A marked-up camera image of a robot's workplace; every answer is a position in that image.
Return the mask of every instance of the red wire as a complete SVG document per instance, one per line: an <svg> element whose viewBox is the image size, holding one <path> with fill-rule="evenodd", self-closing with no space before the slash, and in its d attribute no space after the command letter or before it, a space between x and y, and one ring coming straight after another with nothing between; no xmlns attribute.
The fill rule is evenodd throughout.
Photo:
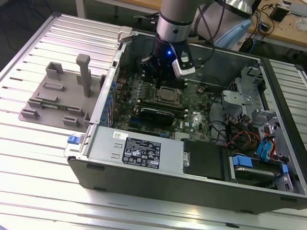
<svg viewBox="0 0 307 230"><path fill-rule="evenodd" d="M265 132L264 135L265 135L266 137L268 137L270 134L269 134L268 132ZM273 148L272 148L272 151L271 151L271 155L270 155L270 159L273 160L273 156L274 156L274 152L275 152L275 150L276 150L276 146L275 146L275 143L274 143L273 140L270 140L270 142L271 142L272 145L273 145Z"/></svg>
<svg viewBox="0 0 307 230"><path fill-rule="evenodd" d="M260 138L259 138L259 136L258 136L257 134L255 134L255 133L253 133L253 132L250 132L250 131L241 131L241 132L239 132L237 135L235 135L235 137L233 138L233 140L234 140L235 138L237 138L237 137L238 137L240 134L242 134L242 133L251 133L252 135L254 135L255 137L257 137L258 141L261 141Z"/></svg>

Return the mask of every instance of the workbench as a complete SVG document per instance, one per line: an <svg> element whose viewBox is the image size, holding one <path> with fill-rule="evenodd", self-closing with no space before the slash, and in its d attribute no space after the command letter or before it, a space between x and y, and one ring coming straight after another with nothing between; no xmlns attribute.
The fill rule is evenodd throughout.
<svg viewBox="0 0 307 230"><path fill-rule="evenodd" d="M136 11L155 13L160 10L162 0L96 0L99 2L115 5L115 14L118 15L118 7L124 7L133 9ZM301 0L292 0L304 4ZM266 4L276 4L278 0L262 0L259 5L259 9ZM86 6L84 0L76 0L78 17L86 18ZM273 8L264 10L268 15L272 12ZM299 31L295 28L295 21L298 19L297 16L287 15L281 23L274 21L275 29L272 34L266 36L263 41L273 43L287 48L297 49L301 51L307 51L307 32ZM268 24L272 24L270 19L266 15L262 14L261 20ZM253 24L256 24L256 17L253 17ZM244 39L249 37L254 31L252 25L248 33L245 34Z"/></svg>
<svg viewBox="0 0 307 230"><path fill-rule="evenodd" d="M278 2L279 2L278 0L262 0L258 9L261 9L262 6L264 5L276 4ZM297 2L302 5L306 5L301 0L292 0L292 2ZM273 11L273 8L267 8L263 11L266 12L268 15L270 15L271 12ZM285 16L285 18L280 23L277 21L274 21L274 24L275 24L274 31L270 35L265 36L263 41L306 52L307 51L307 31L297 30L297 28L295 27L295 21L298 18L299 17L297 16L289 14ZM268 23L269 25L272 26L271 20L264 13L261 14L261 21ZM250 36L250 34L254 32L255 30L254 26L256 25L256 16L252 17L252 22L253 22L253 25L249 28L246 36Z"/></svg>
<svg viewBox="0 0 307 230"><path fill-rule="evenodd" d="M305 229L307 210L251 215L79 185L64 156L67 138L76 132L22 122L18 114L50 61L79 74L76 57L88 54L92 75L105 74L117 50L119 29L68 15L51 16L0 72L0 225L10 230ZM271 64L306 145L307 76L292 64ZM266 98L271 106L270 95Z"/></svg>

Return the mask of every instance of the side panel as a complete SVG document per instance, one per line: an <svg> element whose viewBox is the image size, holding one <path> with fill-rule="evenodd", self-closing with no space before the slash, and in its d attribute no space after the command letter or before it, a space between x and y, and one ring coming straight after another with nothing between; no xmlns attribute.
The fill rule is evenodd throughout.
<svg viewBox="0 0 307 230"><path fill-rule="evenodd" d="M80 185L89 189L253 214L307 207L303 198L127 170L75 157L68 158L68 163Z"/></svg>
<svg viewBox="0 0 307 230"><path fill-rule="evenodd" d="M302 171L305 182L307 182L307 167L306 167L307 166L307 151L306 151L305 145L297 130L294 119L287 105L286 99L284 98L282 89L278 83L278 80L275 76L274 69L271 66L269 59L263 58L262 63L263 63L264 70L267 74L267 79L268 79L270 88L274 96L273 100L275 100L276 102L279 114L283 121L284 128L288 134L288 138L290 140L291 146L297 158L299 167Z"/></svg>

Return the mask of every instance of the white sticker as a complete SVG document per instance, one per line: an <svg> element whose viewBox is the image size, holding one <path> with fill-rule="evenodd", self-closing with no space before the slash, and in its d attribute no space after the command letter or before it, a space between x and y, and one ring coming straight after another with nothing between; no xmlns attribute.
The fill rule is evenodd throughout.
<svg viewBox="0 0 307 230"><path fill-rule="evenodd" d="M113 138L121 139L121 140L126 140L128 137L127 133L120 133L120 132L114 132Z"/></svg>
<svg viewBox="0 0 307 230"><path fill-rule="evenodd" d="M158 165L159 162L157 162L157 161L151 161L150 164L156 164L156 165Z"/></svg>
<svg viewBox="0 0 307 230"><path fill-rule="evenodd" d="M189 57L182 57L181 60L182 60L182 62L188 62L189 61Z"/></svg>

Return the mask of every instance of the connector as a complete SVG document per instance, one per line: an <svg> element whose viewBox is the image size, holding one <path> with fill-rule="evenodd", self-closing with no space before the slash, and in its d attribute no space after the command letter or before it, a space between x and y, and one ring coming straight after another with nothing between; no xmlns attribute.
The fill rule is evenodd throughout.
<svg viewBox="0 0 307 230"><path fill-rule="evenodd" d="M247 116L246 114L243 114L242 119L243 119L243 121L245 121L246 123L250 123L250 118L249 118L249 116Z"/></svg>
<svg viewBox="0 0 307 230"><path fill-rule="evenodd" d="M265 126L263 129L264 133L270 133L270 128L268 126Z"/></svg>

